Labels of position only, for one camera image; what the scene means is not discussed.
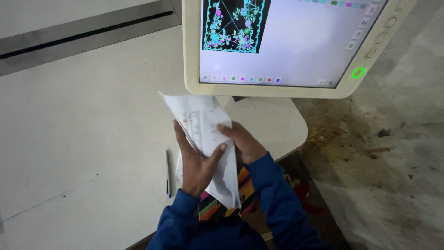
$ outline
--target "pen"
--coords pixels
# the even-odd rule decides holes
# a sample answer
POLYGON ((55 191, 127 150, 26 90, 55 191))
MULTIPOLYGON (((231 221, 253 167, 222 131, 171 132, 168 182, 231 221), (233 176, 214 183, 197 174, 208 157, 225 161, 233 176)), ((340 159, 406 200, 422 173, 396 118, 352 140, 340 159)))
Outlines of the pen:
POLYGON ((170 158, 168 157, 168 150, 166 151, 166 193, 168 194, 168 197, 171 198, 171 174, 170 174, 170 158))

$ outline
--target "blue jacket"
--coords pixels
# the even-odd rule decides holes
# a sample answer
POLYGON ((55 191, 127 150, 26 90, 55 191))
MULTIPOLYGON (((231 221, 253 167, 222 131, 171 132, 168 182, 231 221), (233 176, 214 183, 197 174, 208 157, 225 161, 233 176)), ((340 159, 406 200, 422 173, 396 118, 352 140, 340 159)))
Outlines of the blue jacket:
MULTIPOLYGON (((279 249, 330 249, 308 225, 298 197, 285 182, 283 169, 270 153, 246 168, 279 249)), ((199 223, 196 212, 199 202, 200 198, 179 190, 173 204, 164 209, 147 250, 267 249, 262 237, 238 216, 199 223)))

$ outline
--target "person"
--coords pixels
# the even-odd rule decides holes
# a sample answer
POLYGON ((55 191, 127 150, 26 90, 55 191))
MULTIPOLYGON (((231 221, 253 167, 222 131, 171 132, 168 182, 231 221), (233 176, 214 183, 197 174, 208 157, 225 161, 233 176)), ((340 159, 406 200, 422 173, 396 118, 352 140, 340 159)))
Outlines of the person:
MULTIPOLYGON (((284 180, 282 167, 270 153, 239 123, 233 128, 218 124, 220 133, 234 140, 236 155, 249 171, 254 191, 274 244, 279 249, 326 250, 316 230, 308 225, 308 217, 297 195, 284 180)), ((220 144, 204 159, 191 147, 180 124, 174 120, 174 130, 183 159, 183 186, 177 191, 171 206, 167 206, 157 232, 147 246, 151 249, 267 249, 259 233, 239 216, 221 218, 217 222, 199 222, 200 195, 209 185, 219 159, 227 145, 220 144)))

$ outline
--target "white table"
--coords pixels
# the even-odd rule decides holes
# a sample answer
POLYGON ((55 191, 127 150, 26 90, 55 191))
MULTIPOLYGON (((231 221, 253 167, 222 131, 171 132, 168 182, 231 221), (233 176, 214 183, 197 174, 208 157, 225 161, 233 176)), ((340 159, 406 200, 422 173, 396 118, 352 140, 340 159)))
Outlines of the white table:
MULTIPOLYGON (((189 94, 173 27, 0 77, 0 249, 123 250, 156 230, 189 94)), ((218 97, 275 159, 305 142, 289 98, 218 97)))

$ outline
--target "notepad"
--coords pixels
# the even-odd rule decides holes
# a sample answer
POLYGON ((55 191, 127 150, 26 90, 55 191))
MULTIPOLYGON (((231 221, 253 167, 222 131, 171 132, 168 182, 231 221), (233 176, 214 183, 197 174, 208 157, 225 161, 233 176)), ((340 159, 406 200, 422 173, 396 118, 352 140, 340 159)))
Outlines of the notepad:
MULTIPOLYGON (((232 127, 231 119, 219 105, 216 97, 166 96, 161 92, 159 94, 184 129, 187 140, 196 151, 209 157, 219 144, 228 145, 205 191, 228 209, 241 208, 234 142, 216 128, 218 123, 232 127)), ((179 153, 176 179, 182 179, 182 168, 182 155, 179 153)))

